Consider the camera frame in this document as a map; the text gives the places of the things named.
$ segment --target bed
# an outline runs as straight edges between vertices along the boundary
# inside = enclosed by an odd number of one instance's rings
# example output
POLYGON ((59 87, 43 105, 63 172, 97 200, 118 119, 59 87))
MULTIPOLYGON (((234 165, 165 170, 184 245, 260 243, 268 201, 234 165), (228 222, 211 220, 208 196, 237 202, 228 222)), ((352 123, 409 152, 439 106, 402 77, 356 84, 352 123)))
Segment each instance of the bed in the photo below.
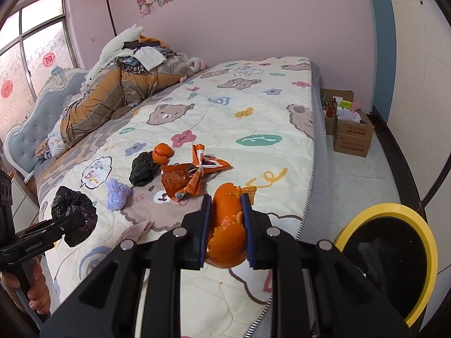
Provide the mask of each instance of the bed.
MULTIPOLYGON (((204 144, 207 154, 231 163, 233 169, 206 179, 208 193, 214 194, 228 181, 257 186, 254 208, 268 213, 274 225, 310 243, 329 237, 331 190, 319 69, 307 58, 218 65, 157 92, 89 134, 61 158, 37 164, 36 145, 46 138, 45 129, 55 125, 68 97, 77 93, 84 75, 68 70, 59 86, 49 83, 30 118, 12 129, 5 143, 8 160, 24 177, 36 178, 40 220, 51 218, 51 202, 62 185, 81 190, 97 208, 98 223, 86 241, 69 248, 61 240, 46 253, 60 301, 117 245, 124 232, 149 215, 153 226, 139 235, 140 243, 157 239, 200 206, 199 197, 178 204, 170 201, 156 178, 146 187, 134 187, 121 211, 106 209, 105 181, 114 177, 128 183, 132 160, 160 142, 174 148, 171 163, 191 162, 195 143, 204 144), (58 112, 53 104, 56 97, 61 103, 58 112), (97 171, 99 163, 102 169, 97 171)), ((269 336, 271 282, 270 271, 253 271, 247 261, 229 270, 207 266, 201 271, 183 271, 182 335, 269 336)))

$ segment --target ornate headboard frame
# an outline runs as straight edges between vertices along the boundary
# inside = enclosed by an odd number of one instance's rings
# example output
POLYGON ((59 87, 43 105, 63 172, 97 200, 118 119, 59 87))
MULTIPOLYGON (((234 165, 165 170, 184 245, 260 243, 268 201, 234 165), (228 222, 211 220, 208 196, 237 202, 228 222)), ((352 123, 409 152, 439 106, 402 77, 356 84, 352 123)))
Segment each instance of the ornate headboard frame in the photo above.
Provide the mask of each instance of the ornate headboard frame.
POLYGON ((81 68, 53 69, 28 119, 14 125, 6 134, 5 157, 21 172, 25 182, 33 176, 38 163, 36 147, 47 138, 70 98, 80 93, 87 72, 81 68))

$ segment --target human hand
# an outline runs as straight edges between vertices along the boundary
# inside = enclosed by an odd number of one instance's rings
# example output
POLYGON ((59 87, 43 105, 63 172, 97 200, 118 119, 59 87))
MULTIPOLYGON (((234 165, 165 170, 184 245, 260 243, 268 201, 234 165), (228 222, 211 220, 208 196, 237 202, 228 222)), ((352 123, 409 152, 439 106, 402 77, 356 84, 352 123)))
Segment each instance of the human hand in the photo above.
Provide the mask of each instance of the human hand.
MULTIPOLYGON (((34 259, 32 276, 34 281, 27 293, 28 298, 30 299, 30 307, 33 310, 36 310, 38 314, 46 314, 50 310, 50 292, 46 285, 46 277, 42 273, 42 267, 37 258, 34 259)), ((2 272, 0 278, 8 295, 17 307, 23 310, 22 304, 14 292, 15 288, 20 287, 19 280, 8 272, 2 272)))

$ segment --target tile floor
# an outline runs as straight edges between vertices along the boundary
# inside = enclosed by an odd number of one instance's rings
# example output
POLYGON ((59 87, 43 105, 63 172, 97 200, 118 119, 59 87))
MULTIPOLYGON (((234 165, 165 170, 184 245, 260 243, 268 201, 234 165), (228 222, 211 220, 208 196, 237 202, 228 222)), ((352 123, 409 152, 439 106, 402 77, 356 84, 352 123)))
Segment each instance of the tile floor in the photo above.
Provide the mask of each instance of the tile floor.
POLYGON ((335 152, 332 136, 328 138, 331 164, 333 237, 370 206, 385 202, 399 203, 392 172, 382 146, 373 135, 366 158, 335 152))

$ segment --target black plastic bag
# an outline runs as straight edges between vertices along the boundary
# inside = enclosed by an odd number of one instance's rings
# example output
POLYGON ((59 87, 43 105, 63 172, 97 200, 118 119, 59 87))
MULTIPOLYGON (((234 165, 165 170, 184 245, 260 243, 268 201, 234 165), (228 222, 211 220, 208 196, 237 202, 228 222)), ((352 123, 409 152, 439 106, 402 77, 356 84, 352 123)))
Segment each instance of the black plastic bag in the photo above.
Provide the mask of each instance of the black plastic bag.
POLYGON ((134 186, 145 186, 153 180, 159 171, 160 166, 152 159, 152 151, 141 152, 132 162, 130 183, 134 186))
POLYGON ((84 216, 85 225, 64 236, 64 241, 71 248, 85 241, 97 225, 97 209, 92 205, 91 199, 82 192, 61 186, 56 192, 51 207, 53 221, 77 211, 84 216))

